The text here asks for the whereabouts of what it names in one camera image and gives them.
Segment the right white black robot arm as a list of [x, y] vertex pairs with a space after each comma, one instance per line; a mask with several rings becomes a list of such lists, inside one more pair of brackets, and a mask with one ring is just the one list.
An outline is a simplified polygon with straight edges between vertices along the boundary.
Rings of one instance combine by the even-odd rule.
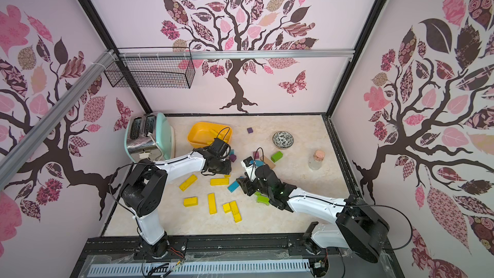
[[237, 182], [243, 193], [260, 193], [281, 211], [308, 214], [324, 222], [308, 229], [310, 248], [350, 249], [369, 263], [377, 263], [383, 251], [395, 250], [385, 244], [390, 225], [375, 211], [377, 205], [369, 205], [354, 194], [330, 198], [309, 193], [281, 181], [268, 165], [259, 166], [252, 157], [241, 165], [244, 176]]

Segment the green block far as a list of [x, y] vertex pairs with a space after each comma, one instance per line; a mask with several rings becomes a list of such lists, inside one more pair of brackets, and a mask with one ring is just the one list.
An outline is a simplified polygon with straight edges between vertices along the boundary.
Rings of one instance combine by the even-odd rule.
[[283, 153], [281, 151], [278, 151], [278, 152], [272, 154], [270, 159], [273, 163], [276, 163], [279, 160], [281, 160], [283, 158], [283, 156], [284, 156]]

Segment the yellow plastic tray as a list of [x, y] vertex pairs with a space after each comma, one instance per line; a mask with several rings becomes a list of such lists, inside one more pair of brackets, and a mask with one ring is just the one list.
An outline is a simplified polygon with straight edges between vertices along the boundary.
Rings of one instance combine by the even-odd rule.
[[215, 138], [220, 138], [227, 144], [232, 137], [230, 126], [210, 122], [198, 122], [191, 128], [187, 140], [193, 148], [212, 145]]

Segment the yellow short block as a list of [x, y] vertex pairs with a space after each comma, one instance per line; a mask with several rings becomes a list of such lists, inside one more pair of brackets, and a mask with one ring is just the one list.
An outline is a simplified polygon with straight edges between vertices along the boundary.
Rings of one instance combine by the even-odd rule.
[[198, 197], [190, 197], [190, 198], [185, 198], [183, 200], [184, 207], [195, 207], [198, 206], [198, 204], [199, 204]]

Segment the teal long block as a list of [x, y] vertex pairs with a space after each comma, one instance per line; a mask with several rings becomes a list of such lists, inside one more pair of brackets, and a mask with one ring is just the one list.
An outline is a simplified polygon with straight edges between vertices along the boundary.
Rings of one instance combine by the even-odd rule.
[[239, 183], [237, 181], [234, 181], [232, 182], [229, 186], [228, 186], [228, 190], [232, 193], [234, 192], [236, 189], [239, 188]]

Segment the yellow long front block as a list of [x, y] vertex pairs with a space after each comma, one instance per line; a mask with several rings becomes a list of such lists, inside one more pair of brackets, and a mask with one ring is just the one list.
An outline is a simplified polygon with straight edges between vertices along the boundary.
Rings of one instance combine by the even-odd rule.
[[239, 207], [237, 205], [237, 202], [236, 201], [232, 201], [229, 203], [230, 205], [230, 210], [231, 210], [231, 213], [233, 215], [233, 218], [234, 218], [234, 221], [236, 223], [239, 223], [240, 221], [242, 221], [242, 217], [241, 217], [241, 214], [240, 214], [240, 211], [239, 211]]

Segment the aluminium rail left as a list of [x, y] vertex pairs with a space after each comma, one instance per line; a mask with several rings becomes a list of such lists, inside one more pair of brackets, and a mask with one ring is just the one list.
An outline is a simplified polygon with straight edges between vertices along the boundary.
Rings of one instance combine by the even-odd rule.
[[105, 69], [115, 62], [113, 50], [104, 51], [100, 57], [87, 69], [73, 86], [51, 107], [46, 115], [27, 133], [19, 145], [1, 161], [1, 189], [12, 180], [29, 157], [36, 151], [55, 126], [75, 105], [78, 99], [90, 87], [94, 80]]

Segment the green block front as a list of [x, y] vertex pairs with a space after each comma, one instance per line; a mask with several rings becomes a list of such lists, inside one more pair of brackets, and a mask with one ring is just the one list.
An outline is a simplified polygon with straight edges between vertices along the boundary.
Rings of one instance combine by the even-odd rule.
[[265, 204], [267, 206], [270, 205], [270, 199], [268, 197], [265, 197], [265, 196], [262, 196], [262, 195], [258, 195], [257, 196], [256, 202], [257, 203]]

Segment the long yellow diagonal block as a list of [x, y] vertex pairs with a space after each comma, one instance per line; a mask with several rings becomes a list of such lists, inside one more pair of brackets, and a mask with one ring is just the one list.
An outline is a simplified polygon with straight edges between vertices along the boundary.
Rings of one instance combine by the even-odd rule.
[[198, 177], [196, 175], [191, 175], [182, 184], [180, 184], [180, 186], [179, 186], [180, 190], [185, 192], [197, 180], [198, 180]]

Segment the green block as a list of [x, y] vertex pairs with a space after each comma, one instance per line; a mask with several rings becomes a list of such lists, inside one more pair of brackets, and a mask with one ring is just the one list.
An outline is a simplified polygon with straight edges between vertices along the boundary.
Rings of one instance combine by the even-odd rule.
[[281, 160], [283, 158], [283, 156], [284, 156], [283, 153], [281, 151], [278, 151], [278, 152], [272, 154], [270, 159], [273, 163], [276, 163], [279, 160]]
[[257, 203], [265, 204], [267, 206], [270, 205], [270, 199], [268, 197], [265, 197], [265, 196], [262, 196], [262, 195], [258, 195], [257, 196], [256, 202]]

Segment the yellow horizontal mid block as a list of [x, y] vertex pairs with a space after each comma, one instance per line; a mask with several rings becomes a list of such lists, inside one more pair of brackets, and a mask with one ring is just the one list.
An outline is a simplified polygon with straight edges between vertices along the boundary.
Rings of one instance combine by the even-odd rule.
[[211, 186], [229, 185], [229, 178], [213, 178], [210, 180]]

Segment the yellow small front cube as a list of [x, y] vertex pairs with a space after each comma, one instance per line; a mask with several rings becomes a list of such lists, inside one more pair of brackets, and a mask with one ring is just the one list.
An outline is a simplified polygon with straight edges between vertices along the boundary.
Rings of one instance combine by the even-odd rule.
[[223, 211], [224, 211], [224, 213], [225, 213], [225, 214], [226, 214], [226, 213], [229, 213], [229, 212], [231, 212], [231, 211], [232, 211], [232, 210], [231, 210], [231, 206], [230, 206], [230, 204], [229, 204], [229, 203], [225, 203], [225, 204], [223, 205]]

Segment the black base frame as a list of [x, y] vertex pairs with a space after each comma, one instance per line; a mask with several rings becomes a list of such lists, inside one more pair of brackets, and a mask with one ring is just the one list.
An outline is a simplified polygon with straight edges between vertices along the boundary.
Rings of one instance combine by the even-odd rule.
[[[145, 253], [138, 236], [90, 238], [70, 275], [86, 277], [89, 267], [95, 264], [303, 259], [310, 263], [311, 277], [404, 276], [392, 252], [383, 252], [377, 263], [369, 263], [349, 249], [310, 248], [306, 233], [170, 236], [168, 241], [167, 254], [155, 259]], [[281, 276], [262, 274], [254, 277]]]

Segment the patterned ceramic bowl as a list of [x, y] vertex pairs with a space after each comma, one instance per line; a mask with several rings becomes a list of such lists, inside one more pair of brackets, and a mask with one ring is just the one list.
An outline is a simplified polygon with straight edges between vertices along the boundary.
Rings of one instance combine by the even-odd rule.
[[277, 148], [288, 149], [294, 144], [295, 139], [287, 131], [278, 131], [273, 135], [272, 141]]

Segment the aluminium rail back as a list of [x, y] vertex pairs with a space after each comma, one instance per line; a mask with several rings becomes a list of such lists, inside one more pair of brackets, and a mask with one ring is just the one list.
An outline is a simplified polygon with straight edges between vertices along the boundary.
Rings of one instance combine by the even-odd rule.
[[352, 58], [355, 54], [351, 49], [328, 49], [328, 50], [271, 50], [271, 51], [157, 51], [149, 50], [148, 52], [123, 52], [120, 51], [119, 58], [130, 59], [137, 58], [144, 60], [168, 59], [178, 57], [182, 59], [272, 59], [272, 58]]

